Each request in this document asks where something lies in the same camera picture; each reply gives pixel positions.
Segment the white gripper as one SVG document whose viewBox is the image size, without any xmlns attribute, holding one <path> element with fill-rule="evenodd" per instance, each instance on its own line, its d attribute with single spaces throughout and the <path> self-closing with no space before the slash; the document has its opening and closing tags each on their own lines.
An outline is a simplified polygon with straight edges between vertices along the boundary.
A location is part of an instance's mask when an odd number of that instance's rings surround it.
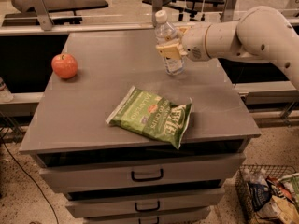
<svg viewBox="0 0 299 224">
<path fill-rule="evenodd" d="M 182 44 L 177 38 L 156 46 L 158 53 L 162 57 L 180 60 L 187 55 L 194 62 L 208 61 L 210 59 L 206 51 L 207 25 L 180 26 L 178 30 L 184 34 Z"/>
</svg>

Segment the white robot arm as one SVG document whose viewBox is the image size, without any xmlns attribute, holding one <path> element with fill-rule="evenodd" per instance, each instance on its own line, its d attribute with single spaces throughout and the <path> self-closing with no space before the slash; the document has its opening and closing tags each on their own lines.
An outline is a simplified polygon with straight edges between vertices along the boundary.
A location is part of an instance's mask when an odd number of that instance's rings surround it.
<svg viewBox="0 0 299 224">
<path fill-rule="evenodd" d="M 197 22 L 176 31 L 176 36 L 158 40 L 161 56 L 194 62 L 223 58 L 271 63 L 299 89 L 299 35 L 272 7 L 254 7 L 237 21 Z"/>
</svg>

